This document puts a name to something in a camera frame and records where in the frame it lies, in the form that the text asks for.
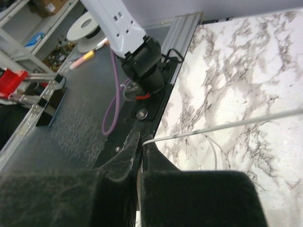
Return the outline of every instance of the red wire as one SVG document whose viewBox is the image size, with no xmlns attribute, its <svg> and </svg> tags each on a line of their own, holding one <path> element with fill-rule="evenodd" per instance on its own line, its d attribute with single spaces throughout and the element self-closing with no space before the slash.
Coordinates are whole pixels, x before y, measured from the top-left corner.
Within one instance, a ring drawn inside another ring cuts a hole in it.
<svg viewBox="0 0 303 227">
<path fill-rule="evenodd" d="M 144 100 L 151 97 L 150 93 L 147 93 L 145 96 L 137 96 L 136 100 Z"/>
</svg>

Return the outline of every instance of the cable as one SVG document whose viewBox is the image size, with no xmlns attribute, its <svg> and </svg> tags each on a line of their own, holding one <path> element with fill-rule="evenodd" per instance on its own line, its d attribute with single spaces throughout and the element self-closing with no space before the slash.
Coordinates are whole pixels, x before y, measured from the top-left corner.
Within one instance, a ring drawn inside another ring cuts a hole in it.
<svg viewBox="0 0 303 227">
<path fill-rule="evenodd" d="M 126 96 L 125 96 L 125 89 L 126 89 L 126 86 L 127 86 L 127 84 L 121 84 L 121 85 L 120 85 L 120 87 L 123 87 L 123 92 L 122 92 L 122 93 L 123 93 L 123 97 L 124 97 L 124 99 L 125 99 L 126 101 L 132 102 L 132 100 L 126 98 Z"/>
<path fill-rule="evenodd" d="M 174 52 L 179 56 L 179 58 L 180 58 L 181 60 L 176 60 L 176 59 L 170 57 L 169 55 L 170 55 L 170 52 L 171 52 L 171 51 L 174 51 Z M 166 63 L 167 60 L 170 60 L 170 61 L 173 61 L 173 62 L 176 62 L 176 63 L 183 63 L 184 60 L 185 60 L 185 58 L 180 54 L 180 52 L 177 51 L 177 50 L 174 49 L 174 48 L 171 48 L 171 49 L 167 52 L 167 55 L 165 55 L 165 54 L 162 53 L 161 56 L 164 58 L 164 63 Z"/>
<path fill-rule="evenodd" d="M 231 169 L 232 166 L 231 166 L 231 163 L 229 161 L 229 158 L 228 158 L 227 154 L 223 151 L 223 149 L 220 147 L 220 145 L 216 141 L 214 141 L 212 138 L 210 138 L 209 136 L 205 135 L 205 137 L 207 137 L 208 139 L 210 139 L 215 145 L 217 145 L 220 148 L 220 151 L 225 155 L 225 157 L 227 159 L 229 169 Z"/>
<path fill-rule="evenodd" d="M 151 95 L 150 95 L 150 93 L 147 93 L 147 94 L 144 95 L 144 96 L 137 96 L 137 97 L 136 97 L 136 100 L 144 100 L 144 99 L 147 99 L 147 98 L 149 98 L 149 97 L 151 97 Z"/>
<path fill-rule="evenodd" d="M 108 136 L 115 128 L 117 121 L 118 121 L 118 116 L 119 116 L 119 111 L 120 111 L 120 91 L 122 90 L 122 87 L 119 86 L 119 77 L 118 77 L 118 69 L 117 69 L 117 63 L 116 63 L 116 58 L 115 58 L 115 54 L 112 51 L 112 49 L 110 49 L 110 56 L 112 59 L 112 63 L 113 63 L 113 68 L 114 68 L 114 77 L 115 77 L 115 86 L 116 86 L 116 96 L 113 98 L 113 100 L 111 101 L 111 103 L 109 104 L 103 121 L 102 121 L 102 133 L 105 136 Z M 112 106 L 113 102 L 116 100 L 116 108 L 115 108 L 115 115 L 114 115 L 114 119 L 112 122 L 112 125 L 110 126 L 108 131 L 105 131 L 105 122 L 110 110 L 110 107 Z"/>
<path fill-rule="evenodd" d="M 218 160 L 217 160 L 217 153 L 216 150 L 214 148 L 213 143 L 209 140 L 208 136 L 205 136 L 205 138 L 208 140 L 208 142 L 210 143 L 210 146 L 212 146 L 213 152 L 214 152 L 214 169 L 217 170 L 218 168 Z"/>
<path fill-rule="evenodd" d="M 173 135 L 173 136 L 167 136 L 167 137 L 152 139 L 152 140 L 145 141 L 142 144 L 142 146 L 144 146 L 146 144 L 149 144 L 149 143 L 154 143 L 154 142 L 159 142 L 159 141 L 164 141 L 164 140 L 171 140 L 171 139 L 181 138 L 181 137 L 185 137 L 185 136 L 192 136 L 192 135 L 202 134 L 202 133 L 206 133 L 206 132 L 218 131 L 218 130 L 221 130 L 221 129 L 239 127 L 239 126 L 258 123 L 258 122 L 266 122 L 266 121 L 270 121 L 270 120 L 274 120 L 274 119 L 296 116 L 296 115 L 301 115 L 301 114 L 303 114 L 303 109 L 296 109 L 296 110 L 290 110 L 290 111 L 285 111 L 285 112 L 281 112 L 281 113 L 274 113 L 272 115 L 265 115 L 265 116 L 255 117 L 255 118 L 242 120 L 242 121 L 238 121 L 238 122 L 232 122 L 232 123 L 217 125 L 217 126 L 214 126 L 212 128 L 209 128 L 209 129 L 200 129 L 200 130 L 196 130 L 196 131 L 182 133 L 182 134 L 179 134 L 179 135 Z"/>
</svg>

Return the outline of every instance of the black foam pad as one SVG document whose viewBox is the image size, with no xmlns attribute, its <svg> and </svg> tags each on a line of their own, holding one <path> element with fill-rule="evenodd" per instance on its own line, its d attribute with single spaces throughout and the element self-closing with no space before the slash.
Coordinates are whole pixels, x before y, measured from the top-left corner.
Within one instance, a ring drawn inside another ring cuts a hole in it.
<svg viewBox="0 0 303 227">
<path fill-rule="evenodd" d="M 251 180 L 241 172 L 145 172 L 143 227 L 266 227 Z"/>
</svg>

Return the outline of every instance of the white wire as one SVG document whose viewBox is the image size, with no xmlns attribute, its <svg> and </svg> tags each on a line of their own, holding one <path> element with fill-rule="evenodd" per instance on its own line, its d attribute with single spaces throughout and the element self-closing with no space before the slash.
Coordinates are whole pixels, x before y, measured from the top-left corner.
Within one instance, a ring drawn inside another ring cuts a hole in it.
<svg viewBox="0 0 303 227">
<path fill-rule="evenodd" d="M 217 145 L 220 148 L 221 153 L 223 153 L 225 155 L 226 159 L 227 159 L 229 169 L 231 169 L 232 166 L 231 166 L 231 163 L 229 161 L 229 158 L 228 158 L 227 154 L 223 151 L 223 149 L 220 147 L 220 145 L 216 141 L 214 141 L 212 138 L 210 138 L 209 136 L 205 136 L 205 137 L 209 138 L 215 145 Z"/>
<path fill-rule="evenodd" d="M 217 170 L 218 169 L 218 159 L 217 159 L 217 153 L 216 150 L 214 148 L 213 143 L 209 140 L 208 136 L 205 136 L 205 138 L 208 140 L 208 142 L 210 143 L 210 146 L 212 146 L 213 152 L 214 152 L 214 169 Z"/>
<path fill-rule="evenodd" d="M 179 134 L 179 135 L 173 135 L 173 136 L 167 136 L 167 137 L 152 139 L 152 140 L 145 141 L 142 144 L 142 146 L 144 146 L 146 144 L 149 144 L 149 143 L 154 143 L 154 142 L 159 142 L 159 141 L 164 141 L 164 140 L 171 140 L 171 139 L 181 138 L 181 137 L 185 137 L 185 136 L 192 136 L 192 135 L 202 134 L 202 133 L 206 133 L 206 132 L 218 131 L 218 130 L 221 130 L 221 129 L 228 129 L 228 128 L 247 125 L 247 124 L 266 122 L 266 121 L 270 121 L 270 120 L 274 120 L 274 119 L 286 118 L 286 117 L 296 116 L 296 115 L 301 115 L 301 114 L 303 114 L 303 109 L 296 109 L 296 110 L 285 111 L 285 112 L 281 112 L 281 113 L 274 113 L 274 114 L 271 114 L 271 115 L 255 117 L 255 118 L 251 118 L 251 119 L 247 119 L 247 120 L 243 120 L 243 121 L 237 121 L 237 122 L 217 125 L 217 126 L 214 126 L 212 128 L 209 128 L 209 129 L 200 129 L 200 130 L 196 130 L 196 131 L 182 133 L 182 134 Z"/>
<path fill-rule="evenodd" d="M 125 100 L 128 101 L 128 102 L 132 102 L 132 100 L 126 98 L 126 96 L 125 96 L 126 85 L 125 84 L 121 84 L 120 87 L 124 87 L 122 93 L 123 93 L 123 96 L 124 96 Z"/>
</svg>

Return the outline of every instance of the wall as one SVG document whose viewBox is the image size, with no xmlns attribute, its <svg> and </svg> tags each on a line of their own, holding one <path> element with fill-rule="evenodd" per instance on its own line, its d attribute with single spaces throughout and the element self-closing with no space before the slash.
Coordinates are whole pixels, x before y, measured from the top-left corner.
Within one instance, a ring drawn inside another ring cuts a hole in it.
<svg viewBox="0 0 303 227">
<path fill-rule="evenodd" d="M 206 19 L 242 17 L 303 7 L 303 0 L 123 0 L 141 25 L 203 11 Z"/>
</svg>

